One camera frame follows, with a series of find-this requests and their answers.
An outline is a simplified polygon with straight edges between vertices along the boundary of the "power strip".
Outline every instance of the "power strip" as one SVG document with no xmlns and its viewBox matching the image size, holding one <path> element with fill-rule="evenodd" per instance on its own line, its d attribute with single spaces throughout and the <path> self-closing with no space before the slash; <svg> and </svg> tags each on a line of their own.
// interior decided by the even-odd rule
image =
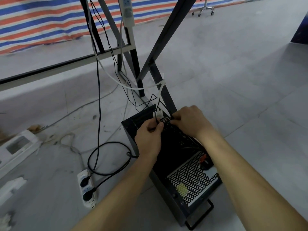
<svg viewBox="0 0 308 231">
<path fill-rule="evenodd" d="M 79 174 L 77 174 L 77 179 L 78 179 L 78 186 L 81 194 L 81 200 L 83 202 L 83 205 L 86 206 L 87 208 L 94 208 L 97 202 L 97 193 L 96 191 L 93 193 L 92 198 L 89 201 L 84 201 L 83 200 L 83 195 L 94 188 L 94 184 L 92 181 L 92 178 L 90 178 L 89 183 L 85 187 L 81 187 L 80 183 L 81 181 L 88 177 L 90 175 L 90 172 L 86 169 L 84 171 L 81 171 Z"/>
</svg>

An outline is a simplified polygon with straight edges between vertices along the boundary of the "forearm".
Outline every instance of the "forearm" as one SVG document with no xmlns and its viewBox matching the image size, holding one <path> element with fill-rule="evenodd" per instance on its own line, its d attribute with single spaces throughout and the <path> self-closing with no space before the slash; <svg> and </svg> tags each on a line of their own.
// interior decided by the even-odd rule
<svg viewBox="0 0 308 231">
<path fill-rule="evenodd" d="M 72 230 L 117 230 L 136 202 L 155 161 L 139 157 L 117 186 Z"/>
<path fill-rule="evenodd" d="M 307 221 L 215 130 L 198 140 L 209 153 L 246 230 L 307 230 Z"/>
</svg>

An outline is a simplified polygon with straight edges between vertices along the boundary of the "red white blue striped tarp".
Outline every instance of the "red white blue striped tarp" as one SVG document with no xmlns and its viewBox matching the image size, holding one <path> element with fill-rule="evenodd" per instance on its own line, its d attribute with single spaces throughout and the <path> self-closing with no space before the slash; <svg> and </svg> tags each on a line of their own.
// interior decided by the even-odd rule
<svg viewBox="0 0 308 231">
<path fill-rule="evenodd" d="M 92 0 L 109 28 L 97 0 Z M 132 0 L 135 23 L 143 23 L 169 16 L 178 0 Z M 247 0 L 208 0 L 209 5 L 219 6 Z M 118 0 L 105 0 L 120 26 Z M 203 6 L 197 0 L 193 8 Z M 94 16 L 98 31 L 103 31 Z M 40 44 L 51 44 L 88 35 L 84 13 L 79 0 L 0 0 L 0 54 L 27 49 Z"/>
</svg>

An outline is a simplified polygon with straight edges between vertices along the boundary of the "left hand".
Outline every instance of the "left hand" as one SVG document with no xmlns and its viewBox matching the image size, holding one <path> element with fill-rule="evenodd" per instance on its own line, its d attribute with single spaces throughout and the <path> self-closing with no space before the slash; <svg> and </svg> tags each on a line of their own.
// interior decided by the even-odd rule
<svg viewBox="0 0 308 231">
<path fill-rule="evenodd" d="M 157 159 L 157 155 L 161 148 L 160 134 L 164 129 L 164 123 L 160 122 L 158 125 L 155 118 L 146 120 L 142 126 L 137 130 L 135 141 L 138 146 L 141 157 L 149 157 Z"/>
</svg>

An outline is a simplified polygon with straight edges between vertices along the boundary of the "hand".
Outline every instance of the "hand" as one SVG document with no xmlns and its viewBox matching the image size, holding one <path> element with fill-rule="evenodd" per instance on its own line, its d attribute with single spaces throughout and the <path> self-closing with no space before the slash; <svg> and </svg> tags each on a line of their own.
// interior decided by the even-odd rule
<svg viewBox="0 0 308 231">
<path fill-rule="evenodd" d="M 157 155 L 161 148 L 160 134 L 164 129 L 164 123 L 160 122 L 158 125 L 155 118 L 145 121 L 137 130 L 135 141 L 138 146 L 139 154 L 142 157 L 150 157 L 157 159 Z"/>
<path fill-rule="evenodd" d="M 215 130 L 202 111 L 195 105 L 185 106 L 172 116 L 175 119 L 171 120 L 171 124 L 176 125 L 185 134 L 198 140 L 207 132 Z"/>
</svg>

